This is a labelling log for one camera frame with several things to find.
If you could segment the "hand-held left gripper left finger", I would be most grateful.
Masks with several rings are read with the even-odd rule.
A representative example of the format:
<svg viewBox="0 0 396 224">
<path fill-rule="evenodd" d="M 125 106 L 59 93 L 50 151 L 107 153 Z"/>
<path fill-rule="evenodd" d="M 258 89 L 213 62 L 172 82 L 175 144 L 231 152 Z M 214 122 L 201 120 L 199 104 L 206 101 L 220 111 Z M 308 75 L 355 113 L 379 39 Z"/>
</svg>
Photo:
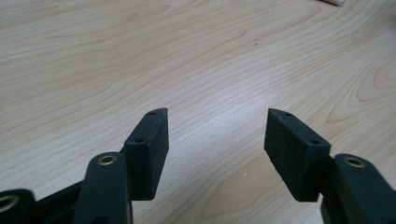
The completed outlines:
<svg viewBox="0 0 396 224">
<path fill-rule="evenodd" d="M 168 150 L 167 108 L 149 111 L 120 151 L 127 164 L 130 201 L 151 201 L 155 198 Z"/>
</svg>

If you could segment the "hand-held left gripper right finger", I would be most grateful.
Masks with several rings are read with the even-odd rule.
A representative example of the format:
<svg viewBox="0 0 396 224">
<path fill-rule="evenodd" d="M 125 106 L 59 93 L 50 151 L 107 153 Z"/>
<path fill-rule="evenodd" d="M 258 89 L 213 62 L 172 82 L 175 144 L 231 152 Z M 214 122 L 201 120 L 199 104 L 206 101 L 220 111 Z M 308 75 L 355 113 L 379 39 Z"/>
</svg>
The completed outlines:
<svg viewBox="0 0 396 224">
<path fill-rule="evenodd" d="M 318 199 L 319 167 L 331 146 L 291 113 L 268 109 L 263 147 L 296 201 Z"/>
</svg>

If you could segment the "white object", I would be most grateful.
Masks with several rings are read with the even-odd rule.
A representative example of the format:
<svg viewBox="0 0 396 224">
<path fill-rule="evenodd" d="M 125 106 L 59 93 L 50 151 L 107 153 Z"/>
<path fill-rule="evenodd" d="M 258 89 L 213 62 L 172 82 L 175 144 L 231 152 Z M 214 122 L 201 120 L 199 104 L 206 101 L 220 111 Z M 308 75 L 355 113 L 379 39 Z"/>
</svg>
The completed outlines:
<svg viewBox="0 0 396 224">
<path fill-rule="evenodd" d="M 331 5 L 337 6 L 337 7 L 341 7 L 345 2 L 345 0 L 319 0 L 319 1 L 331 4 Z"/>
</svg>

